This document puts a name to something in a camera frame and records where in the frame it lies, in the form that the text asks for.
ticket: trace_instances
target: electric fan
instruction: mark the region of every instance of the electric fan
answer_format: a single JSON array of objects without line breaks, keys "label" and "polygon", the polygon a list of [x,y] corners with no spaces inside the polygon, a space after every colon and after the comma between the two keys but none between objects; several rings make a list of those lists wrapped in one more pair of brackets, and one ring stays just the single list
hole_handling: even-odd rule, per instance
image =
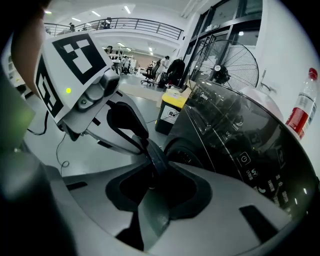
[{"label": "electric fan", "polygon": [[251,47],[231,40],[204,44],[191,63],[189,79],[196,83],[215,82],[237,91],[247,86],[256,87],[259,68],[248,49]]}]

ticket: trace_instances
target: red bottle label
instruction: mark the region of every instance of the red bottle label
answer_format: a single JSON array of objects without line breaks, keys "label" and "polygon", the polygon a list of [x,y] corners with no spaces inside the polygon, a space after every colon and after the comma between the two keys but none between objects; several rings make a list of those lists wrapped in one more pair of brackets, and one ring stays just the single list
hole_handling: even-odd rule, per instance
[{"label": "red bottle label", "polygon": [[298,107],[295,107],[285,124],[291,127],[302,139],[302,137],[305,135],[303,128],[308,120],[308,117],[309,116],[306,112]]}]

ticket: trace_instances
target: railing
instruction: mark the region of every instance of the railing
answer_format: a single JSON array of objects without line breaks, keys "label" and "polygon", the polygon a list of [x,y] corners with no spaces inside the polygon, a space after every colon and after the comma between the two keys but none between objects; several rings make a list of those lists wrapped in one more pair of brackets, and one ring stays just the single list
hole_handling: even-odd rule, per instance
[{"label": "railing", "polygon": [[71,28],[67,25],[59,25],[53,23],[45,23],[45,30],[52,36],[59,36],[70,32],[76,31],[97,31],[97,30],[110,30],[110,29],[127,29],[127,30],[140,30],[151,33],[163,35],[168,38],[179,40],[182,29],[141,18],[106,18],[94,20]]}]

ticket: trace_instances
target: black control panel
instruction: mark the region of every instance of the black control panel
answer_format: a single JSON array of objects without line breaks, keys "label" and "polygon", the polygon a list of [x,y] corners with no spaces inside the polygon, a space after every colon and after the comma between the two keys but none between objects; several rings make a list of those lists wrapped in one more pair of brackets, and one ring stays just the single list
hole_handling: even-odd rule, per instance
[{"label": "black control panel", "polygon": [[245,182],[292,218],[305,214],[317,178],[281,121],[254,100],[211,82],[197,85],[184,109],[215,172]]}]

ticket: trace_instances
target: power button icon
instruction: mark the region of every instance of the power button icon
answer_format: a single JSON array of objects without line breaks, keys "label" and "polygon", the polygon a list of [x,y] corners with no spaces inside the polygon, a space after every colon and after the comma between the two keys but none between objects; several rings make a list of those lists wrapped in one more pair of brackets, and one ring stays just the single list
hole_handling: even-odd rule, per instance
[{"label": "power button icon", "polygon": [[251,162],[251,159],[248,156],[247,152],[241,153],[236,159],[238,160],[241,167],[246,166]]}]

